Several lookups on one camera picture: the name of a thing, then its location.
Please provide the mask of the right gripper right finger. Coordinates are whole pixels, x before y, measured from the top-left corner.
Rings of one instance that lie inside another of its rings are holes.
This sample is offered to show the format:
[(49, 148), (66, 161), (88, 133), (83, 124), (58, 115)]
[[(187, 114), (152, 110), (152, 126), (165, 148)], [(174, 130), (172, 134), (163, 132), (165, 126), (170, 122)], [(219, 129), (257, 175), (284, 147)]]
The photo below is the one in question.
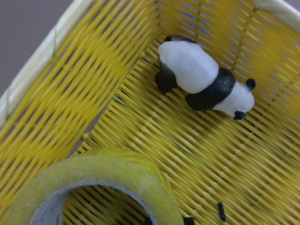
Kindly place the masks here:
[(184, 225), (195, 225), (195, 221), (191, 217), (183, 217)]

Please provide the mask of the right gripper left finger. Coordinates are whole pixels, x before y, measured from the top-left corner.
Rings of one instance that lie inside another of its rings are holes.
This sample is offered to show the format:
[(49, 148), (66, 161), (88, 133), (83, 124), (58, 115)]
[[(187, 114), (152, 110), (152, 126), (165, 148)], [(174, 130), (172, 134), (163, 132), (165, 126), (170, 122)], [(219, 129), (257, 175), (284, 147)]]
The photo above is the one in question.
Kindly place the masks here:
[(144, 225), (152, 225), (152, 221), (151, 221), (151, 219), (149, 217), (146, 217), (144, 219)]

